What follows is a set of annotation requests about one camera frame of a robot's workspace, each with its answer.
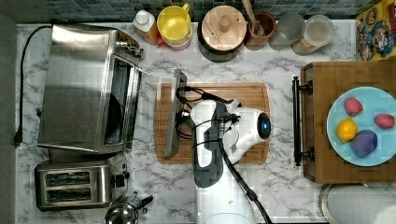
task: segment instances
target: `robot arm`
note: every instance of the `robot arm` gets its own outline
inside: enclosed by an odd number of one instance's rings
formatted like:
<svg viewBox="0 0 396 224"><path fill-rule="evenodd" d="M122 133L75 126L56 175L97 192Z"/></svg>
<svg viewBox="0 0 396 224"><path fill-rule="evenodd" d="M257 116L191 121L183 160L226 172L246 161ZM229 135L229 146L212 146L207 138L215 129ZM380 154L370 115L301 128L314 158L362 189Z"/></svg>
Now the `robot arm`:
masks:
<svg viewBox="0 0 396 224"><path fill-rule="evenodd" d="M205 100L191 110L197 223L257 223L248 197L220 147L224 146L231 163L235 163L249 148L268 138L271 123L264 112L236 105L236 100L228 105ZM231 114L240 117L237 122L220 122ZM219 143L221 130L226 131L223 144Z"/></svg>

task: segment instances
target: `marble countertop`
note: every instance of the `marble countertop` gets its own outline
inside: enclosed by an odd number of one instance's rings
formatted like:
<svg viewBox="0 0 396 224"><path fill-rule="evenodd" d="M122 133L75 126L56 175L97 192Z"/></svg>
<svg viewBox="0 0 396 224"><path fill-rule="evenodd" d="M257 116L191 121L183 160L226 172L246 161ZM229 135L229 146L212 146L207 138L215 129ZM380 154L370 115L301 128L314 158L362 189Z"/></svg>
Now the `marble countertop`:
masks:
<svg viewBox="0 0 396 224"><path fill-rule="evenodd" d="M303 177L302 167L293 158L291 81L300 75L300 68L313 61L343 61L354 58L354 21L333 21L335 36L326 47L301 57L291 49L272 50L268 45L257 51L242 47L227 63L212 63L202 56L195 33L191 45L182 51L168 47L156 48L144 42L131 23L103 24L121 29L135 37L145 49L146 58L139 66L152 69L180 68L189 82L263 82L270 99L270 151L266 163L237 165L242 177L259 195L259 199L274 222L325 222L318 208L321 185ZM19 25L17 28L17 83L22 46L38 26ZM30 43L25 59L23 108L23 144L17 148L17 215L18 223L104 223L106 209L40 212L35 206L35 166L48 158L47 150L36 146L39 118L50 55L51 30L38 32ZM17 102L19 84L17 84ZM147 96L146 103L153 101ZM160 164L153 141L153 111L139 111L136 119L134 150L125 153L132 173L129 194L137 190L152 194L154 201L141 223L193 223L194 183L190 164ZM395 194L393 185L384 192ZM264 220L254 207L256 218Z"/></svg>

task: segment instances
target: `wooden serving tray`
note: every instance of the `wooden serving tray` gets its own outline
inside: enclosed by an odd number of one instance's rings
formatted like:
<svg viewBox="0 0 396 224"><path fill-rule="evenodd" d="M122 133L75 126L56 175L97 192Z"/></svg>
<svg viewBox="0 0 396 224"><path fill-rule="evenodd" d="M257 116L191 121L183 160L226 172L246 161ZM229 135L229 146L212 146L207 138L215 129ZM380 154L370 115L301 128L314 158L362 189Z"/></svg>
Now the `wooden serving tray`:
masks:
<svg viewBox="0 0 396 224"><path fill-rule="evenodd" d="M267 89L263 83L191 83L189 86L201 88L204 91L215 94L224 99L236 98L244 107L252 107L263 110L270 116L270 106ZM162 84L157 90L157 99L154 109L154 138L157 159L160 163L192 163L192 140L180 138L178 152L175 156L165 158L163 156L165 146L166 127L168 125L169 102L172 87L170 84ZM187 99L199 98L195 92L186 93ZM187 124L183 124L182 132L191 134ZM242 163L262 163L267 160L270 139L252 147L242 158Z"/></svg>
<svg viewBox="0 0 396 224"><path fill-rule="evenodd" d="M301 85L313 81L313 95L302 93L303 151L315 148L315 160L304 158L304 176L318 184L396 181L396 157L377 166L357 166L341 158L329 142L327 117L344 92L375 87L396 95L396 62L310 63L301 70Z"/></svg>

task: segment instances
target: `tile backsplash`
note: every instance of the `tile backsplash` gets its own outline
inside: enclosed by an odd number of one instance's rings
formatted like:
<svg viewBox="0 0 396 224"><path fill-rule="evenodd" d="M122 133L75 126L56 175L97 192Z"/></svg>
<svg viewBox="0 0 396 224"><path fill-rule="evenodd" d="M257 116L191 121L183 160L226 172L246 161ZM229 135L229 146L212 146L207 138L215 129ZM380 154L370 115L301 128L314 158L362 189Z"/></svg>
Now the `tile backsplash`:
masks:
<svg viewBox="0 0 396 224"><path fill-rule="evenodd" d="M331 19L351 19L374 5L373 0L250 0L254 12L267 11L279 18L298 12L308 18L325 15ZM192 21L199 21L216 6L232 6L245 16L242 0L48 0L47 5L68 21L132 21L140 9L155 17L165 7L190 4Z"/></svg>

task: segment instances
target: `toaster slot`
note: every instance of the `toaster slot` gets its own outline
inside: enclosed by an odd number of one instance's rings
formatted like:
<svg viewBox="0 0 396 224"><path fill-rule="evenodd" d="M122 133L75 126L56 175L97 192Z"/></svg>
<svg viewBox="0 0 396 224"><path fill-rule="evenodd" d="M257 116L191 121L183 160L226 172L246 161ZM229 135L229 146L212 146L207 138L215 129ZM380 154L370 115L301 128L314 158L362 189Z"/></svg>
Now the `toaster slot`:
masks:
<svg viewBox="0 0 396 224"><path fill-rule="evenodd" d="M90 172L75 172L46 175L46 186L56 187L65 185L90 184Z"/></svg>
<svg viewBox="0 0 396 224"><path fill-rule="evenodd" d="M89 201L91 199L91 189L52 189L47 190L48 203Z"/></svg>

